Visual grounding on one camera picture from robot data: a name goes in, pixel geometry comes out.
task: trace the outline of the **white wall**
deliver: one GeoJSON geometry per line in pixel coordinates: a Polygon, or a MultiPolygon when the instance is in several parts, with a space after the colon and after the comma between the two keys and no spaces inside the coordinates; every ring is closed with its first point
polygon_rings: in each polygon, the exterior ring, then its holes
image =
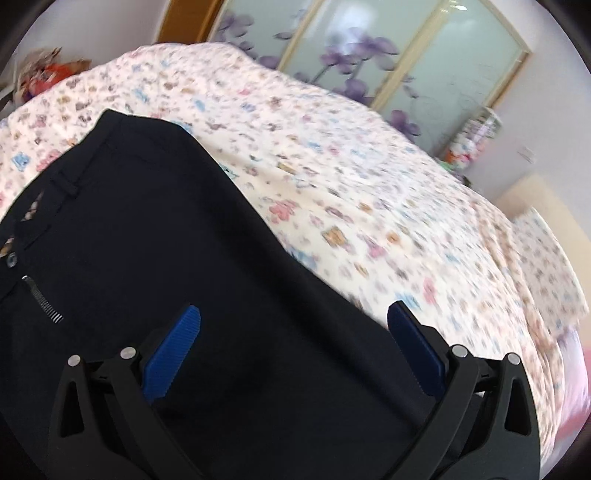
{"type": "Polygon", "coordinates": [[[591,237],[591,74],[542,7],[530,0],[493,2],[533,55],[496,108],[503,130],[467,176],[494,200],[536,172],[591,237]],[[522,146],[534,152],[533,166],[517,153],[522,146]]]}
{"type": "Polygon", "coordinates": [[[57,0],[33,24],[17,50],[63,47],[64,58],[94,65],[155,41],[169,0],[57,0]]]}

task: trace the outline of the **patterned blanket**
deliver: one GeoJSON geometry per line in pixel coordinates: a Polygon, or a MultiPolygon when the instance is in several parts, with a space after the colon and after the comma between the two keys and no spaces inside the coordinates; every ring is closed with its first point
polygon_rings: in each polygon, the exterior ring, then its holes
{"type": "Polygon", "coordinates": [[[548,455],[562,357],[525,285],[511,224],[377,113],[226,44],[143,47],[0,122],[0,218],[108,108],[194,135],[285,249],[377,322],[403,300],[449,344],[487,358],[518,353],[548,455]]]}

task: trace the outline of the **beige headboard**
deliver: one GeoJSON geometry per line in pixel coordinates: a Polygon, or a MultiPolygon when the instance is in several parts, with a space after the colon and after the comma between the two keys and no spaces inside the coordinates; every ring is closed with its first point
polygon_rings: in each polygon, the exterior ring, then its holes
{"type": "MultiPolygon", "coordinates": [[[[591,241],[547,183],[536,174],[526,177],[513,185],[495,204],[510,219],[529,207],[538,210],[564,249],[587,301],[591,302],[591,241]]],[[[581,319],[579,335],[582,344],[591,347],[591,316],[581,319]]]]}

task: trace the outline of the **floral pillow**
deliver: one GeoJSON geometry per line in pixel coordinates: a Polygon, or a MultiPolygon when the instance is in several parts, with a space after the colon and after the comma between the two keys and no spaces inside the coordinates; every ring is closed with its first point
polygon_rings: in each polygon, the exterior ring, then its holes
{"type": "Polygon", "coordinates": [[[589,313],[573,267],[556,237],[535,209],[514,220],[515,244],[525,281],[548,331],[558,338],[589,313]]]}

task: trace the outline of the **wall socket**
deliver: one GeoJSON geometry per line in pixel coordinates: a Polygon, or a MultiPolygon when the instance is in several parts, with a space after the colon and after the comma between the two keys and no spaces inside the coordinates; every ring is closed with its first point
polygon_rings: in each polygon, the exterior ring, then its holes
{"type": "Polygon", "coordinates": [[[532,165],[537,162],[535,154],[531,151],[531,149],[527,148],[525,145],[521,147],[517,153],[521,155],[524,159],[526,159],[532,165]]]}

